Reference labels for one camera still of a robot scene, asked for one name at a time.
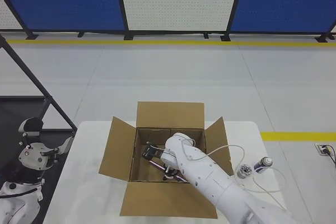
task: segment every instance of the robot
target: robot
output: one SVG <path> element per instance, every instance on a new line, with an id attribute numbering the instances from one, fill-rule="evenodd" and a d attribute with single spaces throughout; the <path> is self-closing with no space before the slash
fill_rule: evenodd
<path id="1" fill-rule="evenodd" d="M 164 179 L 176 177 L 177 170 L 221 211 L 230 224 L 297 224 L 286 211 L 254 197 L 236 184 L 220 166 L 182 133 L 170 137 L 163 151 L 149 144 L 142 156 L 160 158 L 165 164 Z"/>
<path id="2" fill-rule="evenodd" d="M 40 140 L 42 127 L 42 120 L 30 118 L 18 129 L 22 134 L 18 161 L 8 164 L 0 173 L 6 180 L 0 190 L 0 224 L 33 222 L 43 199 L 41 186 L 45 183 L 45 170 L 58 162 L 56 155 L 67 153 L 71 147 L 73 137 L 57 148 L 47 148 Z"/>

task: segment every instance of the cardboard box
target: cardboard box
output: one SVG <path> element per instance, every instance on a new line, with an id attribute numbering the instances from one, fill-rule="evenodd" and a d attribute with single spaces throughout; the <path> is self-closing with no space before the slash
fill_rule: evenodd
<path id="1" fill-rule="evenodd" d="M 113 117 L 100 174 L 128 181 L 121 216 L 217 218 L 215 206 L 191 184 L 163 181 L 163 172 L 142 157 L 147 142 L 164 148 L 174 133 L 195 139 L 205 153 L 226 145 L 223 118 L 204 130 L 204 104 L 195 102 L 138 102 L 137 127 Z M 229 150 L 211 155 L 233 175 Z"/>

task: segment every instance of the can lid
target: can lid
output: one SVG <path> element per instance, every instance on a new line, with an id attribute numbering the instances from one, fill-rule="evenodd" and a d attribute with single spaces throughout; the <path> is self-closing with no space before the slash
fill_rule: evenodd
<path id="1" fill-rule="evenodd" d="M 273 163 L 273 160 L 272 160 L 271 158 L 269 158 L 269 157 L 267 157 L 267 158 L 265 159 L 265 161 L 266 161 L 268 164 L 272 164 L 272 163 Z"/>

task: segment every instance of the black mat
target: black mat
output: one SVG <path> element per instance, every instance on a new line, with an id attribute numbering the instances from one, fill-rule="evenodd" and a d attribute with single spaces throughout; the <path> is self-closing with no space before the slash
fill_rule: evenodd
<path id="1" fill-rule="evenodd" d="M 43 96 L 0 97 L 0 169 L 20 153 L 18 143 L 21 134 L 18 128 L 24 120 L 39 115 L 44 99 Z M 69 129 L 43 130 L 41 140 L 48 148 L 55 148 L 72 135 L 72 130 Z M 66 157 L 67 155 L 60 156 L 59 162 L 44 174 L 44 199 L 40 202 L 41 209 L 34 224 L 43 223 Z"/>

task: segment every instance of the gray floor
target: gray floor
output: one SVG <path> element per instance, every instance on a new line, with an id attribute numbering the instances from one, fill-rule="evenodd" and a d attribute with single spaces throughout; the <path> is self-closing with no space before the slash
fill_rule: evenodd
<path id="1" fill-rule="evenodd" d="M 336 48 L 13 47 L 77 125 L 112 116 L 135 120 L 138 100 L 192 101 L 205 103 L 206 120 L 251 120 L 261 131 L 336 132 Z M 0 95 L 39 94 L 1 50 Z M 46 128 L 68 127 L 53 108 L 44 122 Z M 320 157 L 313 142 L 265 146 L 288 179 L 283 196 L 293 215 L 301 223 L 336 223 L 336 175 L 328 157 Z"/>

